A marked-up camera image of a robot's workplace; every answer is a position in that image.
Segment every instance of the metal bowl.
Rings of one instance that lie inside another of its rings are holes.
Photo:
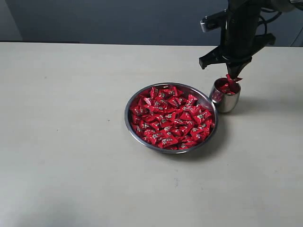
[[[215,123],[215,125],[214,125],[214,128],[213,128],[212,132],[209,134],[209,136],[206,138],[206,140],[204,140],[203,142],[197,144],[194,147],[191,147],[191,148],[188,148],[188,149],[184,149],[184,150],[166,150],[166,149],[154,147],[153,145],[151,145],[151,144],[143,141],[139,136],[137,136],[137,134],[133,131],[133,129],[131,127],[131,124],[130,124],[130,122],[132,120],[131,111],[129,110],[130,105],[134,101],[134,99],[138,97],[138,95],[141,92],[143,92],[143,91],[145,91],[145,90],[147,90],[147,89],[149,89],[151,87],[156,87],[158,89],[163,89],[163,88],[170,88],[172,86],[175,86],[175,87],[177,87],[177,89],[183,91],[183,93],[184,93],[185,96],[188,96],[189,94],[194,95],[196,98],[198,98],[197,103],[201,104],[202,106],[205,107],[205,109],[207,109],[208,111],[210,111],[211,113],[214,114],[214,123]],[[189,151],[192,151],[194,149],[197,149],[197,148],[201,147],[202,145],[206,144],[213,137],[213,135],[216,132],[217,126],[218,126],[218,112],[217,112],[214,104],[212,103],[212,101],[205,94],[203,94],[201,91],[199,91],[199,90],[197,90],[197,89],[195,89],[193,87],[190,87],[188,85],[178,84],[178,83],[159,83],[159,84],[153,84],[153,85],[150,85],[150,86],[147,86],[147,87],[141,89],[136,94],[134,94],[131,97],[131,99],[128,101],[128,103],[126,105],[126,108],[125,108],[124,118],[125,118],[125,123],[126,123],[126,126],[127,126],[128,130],[129,130],[129,132],[131,133],[131,135],[138,142],[140,142],[141,144],[143,144],[144,146],[146,146],[148,148],[151,148],[153,150],[159,151],[161,153],[167,153],[167,154],[186,153],[186,152],[189,152]]]

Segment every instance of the table surface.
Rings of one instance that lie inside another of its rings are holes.
[[[256,54],[196,152],[160,154],[127,131],[147,85],[209,94],[226,73],[200,69],[212,48],[0,43],[0,226],[301,227],[303,49]]]

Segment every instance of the gray wall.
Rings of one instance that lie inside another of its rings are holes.
[[[218,45],[219,30],[203,34],[202,17],[227,0],[7,0],[25,41],[97,44]],[[303,25],[295,10],[269,25],[277,46],[290,46]],[[295,43],[303,41],[299,37]]]
[[[0,0],[0,40],[22,40],[5,0]]]

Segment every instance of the metal cup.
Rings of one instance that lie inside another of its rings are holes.
[[[237,83],[238,91],[234,95],[228,95],[218,90],[219,87],[228,83],[227,78],[219,78],[214,82],[213,88],[210,92],[209,98],[212,100],[216,109],[220,113],[227,113],[235,108],[238,103],[241,87]]]

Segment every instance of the bowl rim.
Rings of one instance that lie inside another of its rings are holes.
[[[156,86],[165,86],[165,85],[173,85],[173,86],[181,86],[181,87],[186,87],[188,89],[191,89],[195,92],[197,92],[198,94],[202,95],[209,103],[211,103],[212,105],[212,108],[213,108],[213,111],[214,111],[214,119],[215,119],[215,124],[214,124],[214,128],[212,130],[212,132],[209,134],[209,136],[206,138],[206,140],[204,140],[203,142],[197,144],[196,146],[194,147],[191,147],[191,148],[188,148],[188,149],[184,149],[184,150],[166,150],[166,149],[162,149],[162,148],[158,148],[158,147],[155,147],[153,146],[152,144],[149,144],[145,141],[143,141],[132,129],[131,127],[131,124],[128,120],[128,117],[129,117],[129,108],[130,108],[130,105],[131,103],[133,102],[133,100],[143,91],[151,88],[151,87],[156,87]],[[163,83],[157,83],[157,84],[152,84],[152,85],[149,85],[149,86],[146,86],[142,89],[140,89],[138,92],[136,92],[130,99],[129,101],[127,102],[126,104],[126,107],[125,107],[125,111],[124,111],[124,121],[125,121],[125,124],[126,124],[126,127],[128,129],[128,131],[130,132],[130,134],[141,144],[143,144],[144,146],[150,148],[150,149],[153,149],[153,150],[156,150],[158,152],[161,152],[161,153],[166,153],[166,154],[181,154],[181,153],[187,153],[189,151],[192,151],[192,150],[195,150],[199,147],[202,147],[204,144],[206,144],[212,137],[213,135],[215,134],[215,132],[217,131],[217,127],[218,127],[218,120],[219,120],[219,117],[218,117],[218,111],[214,105],[214,103],[211,101],[211,99],[205,95],[203,92],[199,91],[198,89],[194,88],[194,87],[191,87],[189,85],[185,85],[185,84],[181,84],[181,83],[174,83],[174,82],[163,82]]]

